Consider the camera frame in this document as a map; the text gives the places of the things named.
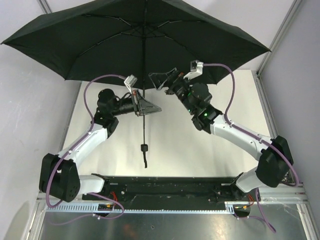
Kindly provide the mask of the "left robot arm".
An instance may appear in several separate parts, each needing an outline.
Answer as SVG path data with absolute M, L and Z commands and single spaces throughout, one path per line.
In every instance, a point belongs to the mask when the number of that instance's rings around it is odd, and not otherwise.
M 48 153 L 42 159 L 39 189 L 46 194 L 46 200 L 55 197 L 70 203 L 78 195 L 100 193 L 106 186 L 106 178 L 97 173 L 80 175 L 78 168 L 115 132 L 119 115 L 134 113 L 142 117 L 161 110 L 138 90 L 126 93 L 122 98 L 109 88 L 101 90 L 88 129 L 65 149 L 56 154 Z

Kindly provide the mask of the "black folding umbrella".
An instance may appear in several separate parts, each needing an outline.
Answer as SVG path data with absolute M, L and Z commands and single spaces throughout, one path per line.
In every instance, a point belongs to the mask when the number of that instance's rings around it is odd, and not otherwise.
M 217 84 L 231 71 L 268 52 L 242 29 L 182 0 L 95 0 L 44 14 L 4 42 L 65 80 L 122 85 L 133 74 L 135 87 L 154 88 L 149 73 L 191 61 L 203 72 L 191 83 Z

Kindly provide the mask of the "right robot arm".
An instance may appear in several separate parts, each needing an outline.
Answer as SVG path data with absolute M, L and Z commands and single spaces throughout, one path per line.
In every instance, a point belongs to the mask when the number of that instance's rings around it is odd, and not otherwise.
M 149 73 L 154 88 L 166 87 L 167 95 L 175 95 L 192 115 L 192 123 L 199 131 L 221 137 L 250 154 L 257 167 L 240 173 L 230 185 L 231 194 L 237 200 L 256 188 L 276 188 L 293 166 L 287 140 L 282 136 L 271 138 L 259 134 L 228 119 L 226 113 L 213 107 L 212 95 L 205 83 L 192 83 L 201 75 L 200 70 L 187 74 L 173 68 L 166 73 Z

